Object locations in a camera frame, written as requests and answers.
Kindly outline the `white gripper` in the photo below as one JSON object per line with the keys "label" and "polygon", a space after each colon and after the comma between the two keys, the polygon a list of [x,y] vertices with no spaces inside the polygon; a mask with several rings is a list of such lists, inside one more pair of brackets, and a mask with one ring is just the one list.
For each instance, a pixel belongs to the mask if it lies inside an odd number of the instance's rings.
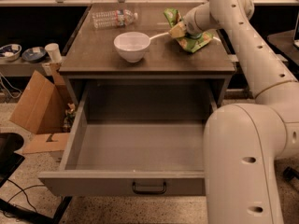
{"label": "white gripper", "polygon": [[208,28],[208,15],[201,10],[191,10],[169,30],[173,38],[181,38],[186,35],[186,31],[191,36],[199,36]]}

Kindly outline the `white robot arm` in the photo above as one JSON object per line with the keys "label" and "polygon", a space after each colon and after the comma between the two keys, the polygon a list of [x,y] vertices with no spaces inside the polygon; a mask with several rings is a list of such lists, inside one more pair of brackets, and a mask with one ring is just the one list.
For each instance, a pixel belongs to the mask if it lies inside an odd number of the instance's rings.
{"label": "white robot arm", "polygon": [[203,138],[208,224],[284,224],[275,161],[299,150],[299,81],[251,26],[250,0],[209,0],[171,36],[221,28],[255,101],[218,108]]}

